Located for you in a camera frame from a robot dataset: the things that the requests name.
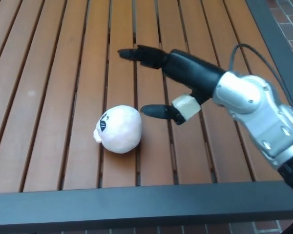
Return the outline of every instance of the black robotic finger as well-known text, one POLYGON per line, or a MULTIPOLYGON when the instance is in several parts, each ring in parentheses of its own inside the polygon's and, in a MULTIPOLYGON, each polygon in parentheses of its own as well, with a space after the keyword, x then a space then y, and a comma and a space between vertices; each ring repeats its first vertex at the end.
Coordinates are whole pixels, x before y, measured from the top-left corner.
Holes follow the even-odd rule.
POLYGON ((186 121, 174 106, 150 104, 143 106, 140 111, 146 116, 161 119, 172 119, 177 125, 183 124, 186 121))

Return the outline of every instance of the silver metal joint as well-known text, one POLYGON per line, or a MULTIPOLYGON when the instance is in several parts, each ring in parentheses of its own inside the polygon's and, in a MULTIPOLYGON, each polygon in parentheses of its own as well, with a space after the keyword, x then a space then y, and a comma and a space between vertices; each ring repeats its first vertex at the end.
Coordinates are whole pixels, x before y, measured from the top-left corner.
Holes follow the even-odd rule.
POLYGON ((220 79, 213 101, 248 130, 253 144, 275 169, 293 156, 293 108, 284 105, 274 86, 258 76, 220 79))

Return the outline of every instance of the plush toy face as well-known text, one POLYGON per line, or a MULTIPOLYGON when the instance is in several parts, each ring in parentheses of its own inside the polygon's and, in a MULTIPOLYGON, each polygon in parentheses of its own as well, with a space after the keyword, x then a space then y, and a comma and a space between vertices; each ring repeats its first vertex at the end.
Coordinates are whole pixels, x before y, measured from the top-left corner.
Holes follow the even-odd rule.
POLYGON ((93 137, 107 150, 123 154, 139 144, 141 134, 140 113, 130 106, 120 105, 107 110, 101 116, 93 137))

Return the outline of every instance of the wooden table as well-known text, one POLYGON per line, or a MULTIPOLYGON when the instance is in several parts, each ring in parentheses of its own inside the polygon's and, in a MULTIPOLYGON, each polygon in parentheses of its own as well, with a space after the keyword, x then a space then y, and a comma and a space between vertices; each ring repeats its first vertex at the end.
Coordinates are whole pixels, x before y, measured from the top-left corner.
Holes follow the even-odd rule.
POLYGON ((0 0, 0 233, 293 219, 292 190, 211 101, 180 126, 142 116, 126 155, 92 137, 108 108, 190 92, 117 50, 177 48, 227 69, 238 43, 291 99, 251 51, 234 69, 293 105, 293 55, 263 0, 0 0))

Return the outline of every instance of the black eye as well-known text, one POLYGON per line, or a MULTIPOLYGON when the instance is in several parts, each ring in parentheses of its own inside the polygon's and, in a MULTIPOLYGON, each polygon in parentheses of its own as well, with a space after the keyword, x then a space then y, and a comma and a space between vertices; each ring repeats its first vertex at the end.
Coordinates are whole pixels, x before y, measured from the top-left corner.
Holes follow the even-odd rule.
POLYGON ((101 117, 101 119, 104 119, 104 117, 107 115, 107 113, 105 113, 102 117, 101 117))
POLYGON ((106 128, 106 123, 105 123, 105 121, 100 121, 100 129, 101 129, 101 131, 103 132, 104 131, 104 129, 106 128))

